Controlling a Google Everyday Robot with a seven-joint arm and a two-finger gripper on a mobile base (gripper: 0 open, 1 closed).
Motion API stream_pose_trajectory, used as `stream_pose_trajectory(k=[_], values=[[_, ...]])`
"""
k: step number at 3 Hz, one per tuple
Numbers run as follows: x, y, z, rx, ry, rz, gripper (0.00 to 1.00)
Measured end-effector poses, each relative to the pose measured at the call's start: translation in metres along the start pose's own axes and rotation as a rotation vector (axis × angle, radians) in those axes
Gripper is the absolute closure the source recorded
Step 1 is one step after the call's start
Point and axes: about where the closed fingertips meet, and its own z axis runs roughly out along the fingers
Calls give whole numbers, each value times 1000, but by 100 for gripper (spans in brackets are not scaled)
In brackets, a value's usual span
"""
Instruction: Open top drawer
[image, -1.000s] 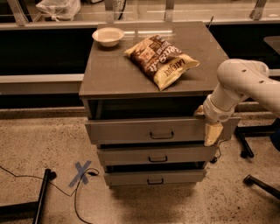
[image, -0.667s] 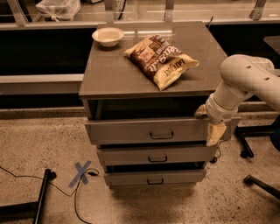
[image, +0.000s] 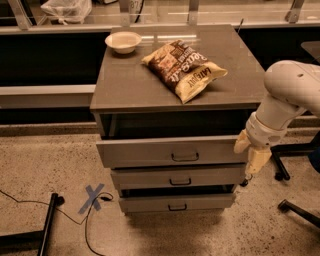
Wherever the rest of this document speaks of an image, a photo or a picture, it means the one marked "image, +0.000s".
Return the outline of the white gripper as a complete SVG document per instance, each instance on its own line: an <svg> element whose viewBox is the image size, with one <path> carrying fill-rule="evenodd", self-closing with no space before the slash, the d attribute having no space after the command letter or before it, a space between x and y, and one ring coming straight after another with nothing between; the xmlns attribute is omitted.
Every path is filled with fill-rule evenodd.
<svg viewBox="0 0 320 256"><path fill-rule="evenodd" d="M256 174L264 167L272 155L269 147L278 145L286 133L287 129L276 130L263 124L255 112L250 115L246 130L240 132L234 145L236 154L242 153L250 144L256 146L248 151L247 174Z"/></svg>

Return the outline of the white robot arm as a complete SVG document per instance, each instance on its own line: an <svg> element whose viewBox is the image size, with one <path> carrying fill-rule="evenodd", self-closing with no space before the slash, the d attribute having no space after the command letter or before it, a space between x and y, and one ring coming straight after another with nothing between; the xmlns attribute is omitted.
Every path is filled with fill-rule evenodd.
<svg viewBox="0 0 320 256"><path fill-rule="evenodd" d="M283 60L264 75L264 96L246 122L234 152L248 151L247 174L258 173L271 158L271 148L280 143L289 124L306 111L320 117L320 66Z"/></svg>

